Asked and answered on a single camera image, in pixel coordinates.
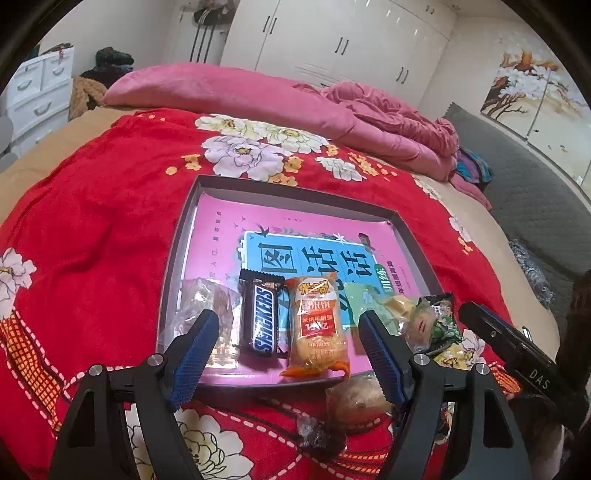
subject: gray mattress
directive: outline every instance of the gray mattress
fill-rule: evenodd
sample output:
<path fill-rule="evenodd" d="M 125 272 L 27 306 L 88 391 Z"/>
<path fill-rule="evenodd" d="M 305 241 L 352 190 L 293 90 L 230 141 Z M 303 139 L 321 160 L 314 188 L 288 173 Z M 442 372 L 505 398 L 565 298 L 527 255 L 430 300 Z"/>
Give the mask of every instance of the gray mattress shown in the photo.
<path fill-rule="evenodd" d="M 445 118 L 456 127 L 460 144 L 490 165 L 493 181 L 485 194 L 491 214 L 544 271 L 562 336 L 573 281 L 591 268 L 591 214 L 559 176 L 501 129 L 455 103 Z"/>

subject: white wardrobe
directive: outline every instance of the white wardrobe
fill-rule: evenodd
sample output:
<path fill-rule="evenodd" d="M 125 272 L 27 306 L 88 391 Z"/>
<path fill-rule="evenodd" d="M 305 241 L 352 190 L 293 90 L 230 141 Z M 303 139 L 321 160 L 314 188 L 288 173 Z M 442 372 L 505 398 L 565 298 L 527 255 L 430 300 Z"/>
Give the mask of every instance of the white wardrobe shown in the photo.
<path fill-rule="evenodd" d="M 221 65 L 318 87 L 352 80 L 417 106 L 455 20 L 439 0 L 241 0 Z"/>

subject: tree painting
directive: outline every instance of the tree painting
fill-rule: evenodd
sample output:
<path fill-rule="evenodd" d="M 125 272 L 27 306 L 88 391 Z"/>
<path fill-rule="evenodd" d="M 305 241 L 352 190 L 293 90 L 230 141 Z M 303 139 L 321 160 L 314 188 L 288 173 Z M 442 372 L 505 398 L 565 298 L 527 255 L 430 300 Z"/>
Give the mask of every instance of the tree painting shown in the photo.
<path fill-rule="evenodd" d="M 583 96 L 562 82 L 559 70 L 559 64 L 538 59 L 530 51 L 505 53 L 480 111 L 497 121 L 511 112 L 533 115 L 546 95 L 558 112 L 563 108 L 578 112 L 587 106 Z"/>

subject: blue gripper pad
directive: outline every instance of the blue gripper pad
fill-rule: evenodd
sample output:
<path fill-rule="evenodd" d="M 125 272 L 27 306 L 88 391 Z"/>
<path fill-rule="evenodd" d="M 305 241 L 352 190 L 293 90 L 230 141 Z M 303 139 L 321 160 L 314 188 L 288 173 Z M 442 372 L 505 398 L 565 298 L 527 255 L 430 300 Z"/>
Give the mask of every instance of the blue gripper pad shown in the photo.
<path fill-rule="evenodd" d="M 411 352 L 406 342 L 391 335 L 373 311 L 359 318 L 359 339 L 365 349 L 384 397 L 403 408 L 413 397 L 414 380 L 408 360 Z"/>
<path fill-rule="evenodd" d="M 166 350 L 163 393 L 171 411 L 193 398 L 218 337 L 217 315 L 204 310 L 189 332 L 176 337 Z"/>

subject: candy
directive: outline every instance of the candy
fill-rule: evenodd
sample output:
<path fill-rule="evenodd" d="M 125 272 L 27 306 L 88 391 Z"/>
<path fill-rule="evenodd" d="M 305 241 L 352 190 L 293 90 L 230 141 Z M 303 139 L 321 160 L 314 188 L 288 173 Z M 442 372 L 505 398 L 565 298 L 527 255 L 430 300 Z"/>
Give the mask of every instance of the candy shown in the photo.
<path fill-rule="evenodd" d="M 252 270 L 240 271 L 242 324 L 240 348 L 263 357 L 286 357 L 278 346 L 277 293 L 285 279 Z"/>

